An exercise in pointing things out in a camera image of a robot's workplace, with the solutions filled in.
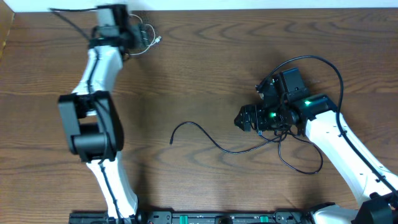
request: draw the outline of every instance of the black joint housing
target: black joint housing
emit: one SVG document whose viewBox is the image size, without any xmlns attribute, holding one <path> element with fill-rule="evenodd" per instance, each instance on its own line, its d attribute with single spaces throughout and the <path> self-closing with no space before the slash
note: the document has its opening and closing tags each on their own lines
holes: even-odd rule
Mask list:
<svg viewBox="0 0 398 224">
<path fill-rule="evenodd" d="M 130 15 L 125 4 L 98 6 L 97 9 L 99 25 L 93 29 L 90 49 L 110 45 L 119 47 L 122 54 L 128 54 L 129 49 L 144 49 L 150 45 L 153 37 L 149 37 L 147 26 L 141 23 L 130 24 Z"/>
<path fill-rule="evenodd" d="M 278 94 L 280 96 L 285 94 L 288 102 L 293 102 L 310 96 L 310 90 L 305 87 L 298 68 L 291 68 L 280 72 L 273 76 L 273 79 L 275 80 L 274 86 L 276 87 Z"/>
<path fill-rule="evenodd" d="M 393 194 L 376 195 L 371 194 L 372 199 L 362 203 L 352 224 L 393 224 L 394 211 L 391 210 L 389 201 L 393 198 Z"/>
<path fill-rule="evenodd" d="M 132 224 L 146 224 L 148 222 L 147 212 L 143 212 L 139 209 L 135 215 L 131 215 L 129 218 Z"/>
<path fill-rule="evenodd" d="M 98 122 L 81 124 L 79 119 L 85 118 L 87 112 L 94 110 L 94 103 Z M 117 151 L 123 148 L 124 134 L 108 91 L 96 91 L 93 96 L 75 93 L 62 95 L 58 100 L 58 107 L 72 154 L 79 154 L 82 162 L 102 158 L 114 161 Z"/>
<path fill-rule="evenodd" d="M 239 114 L 234 119 L 235 126 L 239 127 L 243 131 L 250 131 L 251 129 L 251 114 L 253 112 L 252 105 L 242 106 Z"/>
</svg>

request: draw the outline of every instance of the black bracket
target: black bracket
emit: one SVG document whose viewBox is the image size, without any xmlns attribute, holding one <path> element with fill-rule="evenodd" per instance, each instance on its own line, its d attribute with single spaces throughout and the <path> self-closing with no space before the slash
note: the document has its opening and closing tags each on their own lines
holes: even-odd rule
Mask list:
<svg viewBox="0 0 398 224">
<path fill-rule="evenodd" d="M 90 49 L 110 45 L 119 47 L 122 54 L 128 54 L 129 49 L 143 49 L 150 45 L 147 27 L 141 23 L 129 23 L 130 15 L 125 4 L 110 4 L 97 8 L 99 25 L 91 33 Z"/>
<path fill-rule="evenodd" d="M 391 206 L 396 206 L 396 200 L 392 193 L 380 196 L 377 193 L 370 195 L 371 200 L 362 203 L 352 224 L 393 224 L 396 211 Z"/>
<path fill-rule="evenodd" d="M 86 117 L 87 112 L 94 111 L 94 105 L 101 115 L 96 115 L 97 123 L 81 124 L 79 119 Z M 108 91 L 96 91 L 93 96 L 69 94 L 58 100 L 63 128 L 72 154 L 79 154 L 82 162 L 93 159 L 114 161 L 116 152 L 121 151 L 124 134 L 119 116 Z"/>
</svg>

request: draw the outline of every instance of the black cable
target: black cable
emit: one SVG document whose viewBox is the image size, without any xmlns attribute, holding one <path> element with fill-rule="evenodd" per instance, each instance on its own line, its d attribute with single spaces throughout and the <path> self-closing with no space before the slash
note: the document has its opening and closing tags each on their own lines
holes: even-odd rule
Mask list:
<svg viewBox="0 0 398 224">
<path fill-rule="evenodd" d="M 121 219 L 121 216 L 119 213 L 119 208 L 118 208 L 118 201 L 116 200 L 116 197 L 113 194 L 111 185 L 109 184 L 109 180 L 108 180 L 108 177 L 106 176 L 106 172 L 105 172 L 105 167 L 102 164 L 99 166 L 101 167 L 101 172 L 102 172 L 102 175 L 104 176 L 106 187 L 108 188 L 109 194 L 111 195 L 111 198 L 113 201 L 114 208 L 116 210 L 116 214 L 118 215 L 118 222 L 122 223 L 122 219 Z"/>
<path fill-rule="evenodd" d="M 225 153 L 229 153 L 229 154 L 243 154 L 243 153 L 251 152 L 251 151 L 256 150 L 256 149 L 258 149 L 258 148 L 260 148 L 260 147 L 262 147 L 262 146 L 265 146 L 266 144 L 269 144 L 269 143 L 272 142 L 273 140 L 278 139 L 278 138 L 280 137 L 280 136 L 277 136 L 277 137 L 275 137 L 274 139 L 272 139 L 271 141 L 266 141 L 265 143 L 262 143 L 262 144 L 260 144 L 260 145 L 258 145 L 258 146 L 255 146 L 255 147 L 252 147 L 252 148 L 250 148 L 250 149 L 246 149 L 246 150 L 239 151 L 239 152 L 233 152 L 233 151 L 229 151 L 229 150 L 223 149 L 219 144 L 217 144 L 216 141 L 214 141 L 214 139 L 213 139 L 212 137 L 210 137 L 209 134 L 207 134 L 207 132 L 206 132 L 199 124 L 196 124 L 195 122 L 192 122 L 192 121 L 186 121 L 186 122 L 182 122 L 181 124 L 179 124 L 179 125 L 174 129 L 173 134 L 172 134 L 172 137 L 170 138 L 170 145 L 173 144 L 174 134 L 175 134 L 176 130 L 177 130 L 179 127 L 183 126 L 184 124 L 193 124 L 193 125 L 195 125 L 195 126 L 198 127 L 203 133 L 206 134 L 206 136 L 210 139 L 210 141 L 213 142 L 213 144 L 214 144 L 218 149 L 220 149 L 221 151 L 223 151 L 223 152 L 225 152 Z"/>
<path fill-rule="evenodd" d="M 66 18 L 65 16 L 61 15 L 59 12 L 54 11 L 53 9 L 50 9 L 52 14 L 58 16 L 61 20 L 63 20 L 64 22 L 66 22 L 67 24 L 71 25 L 73 28 L 75 28 L 75 30 L 81 34 L 87 41 L 90 41 L 90 38 L 88 37 L 88 35 L 80 28 L 78 27 L 76 24 L 74 24 L 72 21 L 70 21 L 68 18 Z"/>
<path fill-rule="evenodd" d="M 98 31 L 98 26 L 94 26 L 94 28 L 91 30 L 91 38 L 94 39 Z"/>
<path fill-rule="evenodd" d="M 88 91 L 88 96 L 90 97 L 91 103 L 93 104 L 93 108 L 95 110 L 95 113 L 98 116 L 98 120 L 99 120 L 99 122 L 101 123 L 101 125 L 102 125 L 102 127 L 104 129 L 105 149 L 104 149 L 104 154 L 103 154 L 102 159 L 98 162 L 98 164 L 102 164 L 105 161 L 105 159 L 106 159 L 105 156 L 108 153 L 108 150 L 109 150 L 108 148 L 112 147 L 112 144 L 108 144 L 109 138 L 108 138 L 108 134 L 107 134 L 107 131 L 106 131 L 105 122 L 104 122 L 104 119 L 102 117 L 102 114 L 100 113 L 100 110 L 97 107 L 97 103 L 100 104 L 100 105 L 101 105 L 101 103 L 98 102 L 97 99 L 95 99 L 95 97 L 94 97 L 94 95 L 93 95 L 93 93 L 91 91 L 91 86 L 92 86 L 91 82 L 92 82 L 92 79 L 93 79 L 94 71 L 95 71 L 95 68 L 97 67 L 97 64 L 98 64 L 99 60 L 100 60 L 100 54 L 97 51 L 97 49 L 93 48 L 93 50 L 95 51 L 96 56 L 95 56 L 95 61 L 94 61 L 93 68 L 91 69 L 90 75 L 88 76 L 88 79 L 87 79 L 87 91 Z"/>
<path fill-rule="evenodd" d="M 175 134 L 176 130 L 177 130 L 179 127 L 183 126 L 184 124 L 193 124 L 193 125 L 195 125 L 196 127 L 198 127 L 203 133 L 205 133 L 205 135 L 210 139 L 210 141 L 212 141 L 212 143 L 213 143 L 218 149 L 220 149 L 221 151 L 223 151 L 223 152 L 225 152 L 225 153 L 229 153 L 229 154 L 243 154 L 243 153 L 247 153 L 247 152 L 251 152 L 251 151 L 253 151 L 253 150 L 259 149 L 260 147 L 265 146 L 266 144 L 269 144 L 269 143 L 271 143 L 271 142 L 277 142 L 277 143 L 278 143 L 279 159 L 280 159 L 285 165 L 287 165 L 289 168 L 291 168 L 291 169 L 293 169 L 293 170 L 295 170 L 295 171 L 297 171 L 297 172 L 300 172 L 300 173 L 302 173 L 302 174 L 312 175 L 312 174 L 317 174 L 317 173 L 319 173 L 319 171 L 322 169 L 322 166 L 323 166 L 323 156 L 322 156 L 322 153 L 321 153 L 321 151 L 319 150 L 319 148 L 317 148 L 317 146 L 314 145 L 314 143 L 312 143 L 312 142 L 309 142 L 309 141 L 305 141 L 305 140 L 303 140 L 303 139 L 296 138 L 295 135 L 291 132 L 290 129 L 283 130 L 283 131 L 281 132 L 281 134 L 279 134 L 279 135 L 276 134 L 276 132 L 275 132 L 275 136 L 276 136 L 276 137 L 273 138 L 273 139 L 267 139 L 267 138 L 264 137 L 263 135 L 259 134 L 259 136 L 260 136 L 261 138 L 263 138 L 264 140 L 266 140 L 265 143 L 262 143 L 262 144 L 260 144 L 260 145 L 258 145 L 258 146 L 256 146 L 256 147 L 252 147 L 252 148 L 250 148 L 250 149 L 246 149 L 246 150 L 243 150 L 243 151 L 233 152 L 233 151 L 229 151 L 229 150 L 226 150 L 226 149 L 222 148 L 222 147 L 221 147 L 221 146 L 220 146 L 220 145 L 219 145 L 219 144 L 218 144 L 218 143 L 217 143 L 217 142 L 216 142 L 216 141 L 215 141 L 215 140 L 214 140 L 214 139 L 213 139 L 201 126 L 200 126 L 200 125 L 199 125 L 199 124 L 196 124 L 195 122 L 192 122 L 192 121 L 182 122 L 181 124 L 179 124 L 179 125 L 174 129 L 174 131 L 173 131 L 173 133 L 172 133 L 172 136 L 171 136 L 171 138 L 170 138 L 170 145 L 173 144 L 173 141 L 174 141 L 174 134 Z M 316 171 L 313 171 L 313 172 L 305 172 L 305 171 L 302 171 L 302 170 L 299 170 L 299 169 L 293 167 L 292 165 L 290 165 L 289 163 L 287 163 L 285 160 L 283 160 L 283 158 L 282 158 L 282 153 L 281 153 L 281 145 L 282 145 L 282 141 L 284 141 L 288 135 L 293 136 L 293 138 L 295 138 L 295 139 L 297 139 L 297 140 L 299 140 L 299 141 L 302 141 L 302 142 L 305 142 L 305 143 L 308 143 L 308 144 L 312 145 L 312 146 L 318 151 L 318 153 L 319 153 L 319 155 L 320 155 L 320 158 L 321 158 L 321 163 L 320 163 L 319 168 L 318 168 Z"/>
<path fill-rule="evenodd" d="M 319 168 L 318 168 L 316 171 L 313 171 L 313 172 L 305 172 L 305 171 L 302 171 L 302 170 L 299 170 L 299 169 L 295 168 L 294 166 L 292 166 L 292 165 L 290 165 L 289 163 L 287 163 L 286 161 L 284 161 L 283 158 L 282 158 L 282 152 L 281 152 L 281 149 L 282 149 L 282 147 L 281 147 L 282 144 L 281 144 L 281 143 L 282 143 L 282 141 L 279 141 L 279 144 L 278 144 L 278 155 L 279 155 L 279 159 L 280 159 L 285 165 L 287 165 L 289 168 L 291 168 L 291 169 L 293 169 L 293 170 L 295 170 L 295 171 L 297 171 L 297 172 L 299 172 L 299 173 L 308 174 L 308 175 L 312 175 L 312 174 L 317 174 L 317 173 L 319 173 L 319 171 L 321 171 L 322 166 L 323 166 L 323 156 L 322 156 L 321 150 L 320 150 L 314 143 L 312 143 L 312 142 L 310 142 L 310 141 L 306 141 L 306 140 L 303 140 L 303 139 L 299 139 L 299 138 L 296 137 L 294 134 L 289 134 L 289 135 L 291 135 L 293 138 L 295 138 L 295 139 L 297 139 L 297 140 L 299 140 L 299 141 L 302 141 L 302 142 L 305 142 L 305 143 L 307 143 L 307 144 L 312 145 L 312 146 L 317 150 L 317 152 L 319 153 L 319 156 L 320 156 L 320 158 L 321 158 L 321 163 L 320 163 L 320 165 L 319 165 Z"/>
<path fill-rule="evenodd" d="M 97 8 L 91 9 L 56 9 L 56 8 L 49 8 L 51 11 L 58 11 L 58 12 L 86 12 L 86 11 L 94 11 Z"/>
<path fill-rule="evenodd" d="M 340 72 L 338 71 L 338 69 L 335 67 L 335 65 L 333 65 L 331 62 L 329 62 L 328 60 L 319 57 L 319 56 L 315 56 L 315 55 L 303 55 L 303 56 L 299 56 L 299 57 L 295 57 L 292 59 L 289 59 L 287 61 L 285 61 L 284 63 L 278 65 L 275 69 L 273 69 L 273 71 L 270 72 L 270 74 L 268 74 L 268 76 L 265 77 L 265 79 L 263 79 L 263 81 L 260 83 L 259 88 L 261 89 L 262 86 L 265 84 L 265 82 L 276 72 L 278 71 L 278 69 L 280 69 L 281 67 L 283 67 L 284 65 L 286 65 L 287 63 L 293 62 L 295 60 L 300 60 L 300 59 L 304 59 L 304 58 L 314 58 L 317 60 L 320 60 L 324 63 L 326 63 L 327 65 L 329 65 L 337 74 L 337 77 L 339 79 L 340 82 L 340 97 L 338 99 L 338 104 L 337 104 L 337 110 L 336 110 L 336 123 L 337 123 L 337 127 L 340 131 L 340 134 L 342 135 L 342 137 L 345 139 L 345 141 L 347 142 L 347 144 L 352 148 L 352 150 L 358 155 L 358 157 L 369 167 L 369 169 L 373 172 L 373 174 L 386 186 L 388 187 L 391 192 L 394 194 L 395 199 L 398 199 L 398 192 L 397 190 L 376 170 L 376 168 L 373 167 L 373 165 L 361 154 L 361 152 L 358 151 L 358 149 L 354 146 L 354 144 L 351 142 L 351 140 L 349 140 L 348 136 L 346 135 L 341 123 L 340 123 L 340 111 L 341 111 L 341 104 L 343 102 L 343 93 L 344 93 L 344 83 L 343 83 L 343 77 L 341 77 Z"/>
</svg>

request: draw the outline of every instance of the wood grain surface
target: wood grain surface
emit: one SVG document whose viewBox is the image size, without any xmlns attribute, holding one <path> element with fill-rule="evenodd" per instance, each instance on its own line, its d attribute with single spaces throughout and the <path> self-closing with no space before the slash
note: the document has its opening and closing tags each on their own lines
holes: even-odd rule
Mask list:
<svg viewBox="0 0 398 224">
<path fill-rule="evenodd" d="M 93 13 L 66 13 L 87 32 Z M 174 210 L 259 211 L 332 201 L 357 208 L 326 158 L 317 175 L 281 163 L 277 145 L 223 154 L 262 142 L 233 119 L 259 101 L 254 85 L 289 58 L 314 54 L 345 81 L 342 112 L 351 129 L 398 173 L 398 9 L 165 11 L 142 15 L 163 37 L 124 64 L 113 98 L 125 131 L 123 162 L 142 205 Z M 0 62 L 0 223 L 66 223 L 73 210 L 106 210 L 100 188 L 69 153 L 57 108 L 77 85 L 87 43 L 49 13 L 16 14 Z M 336 101 L 338 79 L 320 62 L 298 66 L 312 93 Z M 288 139 L 286 161 L 319 165 L 316 152 Z"/>
</svg>

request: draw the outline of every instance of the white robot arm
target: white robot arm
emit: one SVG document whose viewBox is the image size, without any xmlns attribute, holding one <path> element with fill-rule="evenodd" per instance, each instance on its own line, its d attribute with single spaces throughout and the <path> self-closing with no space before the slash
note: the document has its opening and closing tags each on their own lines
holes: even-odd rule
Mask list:
<svg viewBox="0 0 398 224">
<path fill-rule="evenodd" d="M 129 24 L 126 5 L 98 6 L 96 10 L 98 26 L 93 33 L 99 37 L 90 40 L 83 78 L 72 94 L 60 97 L 58 107 L 71 152 L 80 155 L 102 189 L 108 205 L 107 221 L 144 223 L 122 165 L 123 129 L 110 93 L 129 50 L 146 51 L 155 37 L 148 42 L 145 24 Z M 80 124 L 79 119 L 87 116 L 97 116 L 98 122 Z"/>
<path fill-rule="evenodd" d="M 390 194 L 391 190 L 372 173 L 370 168 L 358 157 L 341 136 L 335 118 L 336 113 L 333 111 L 316 115 L 316 119 L 307 121 L 305 128 L 306 136 L 328 156 L 329 160 L 350 187 L 359 207 L 364 202 L 370 201 L 372 194 Z M 398 177 L 369 152 L 348 127 L 342 114 L 340 115 L 340 121 L 346 131 L 346 135 L 361 154 L 394 188 L 398 188 Z M 344 209 L 334 205 L 316 211 L 313 214 L 313 220 L 316 224 L 351 224 L 351 221 L 356 218 L 357 214 L 357 210 Z"/>
</svg>

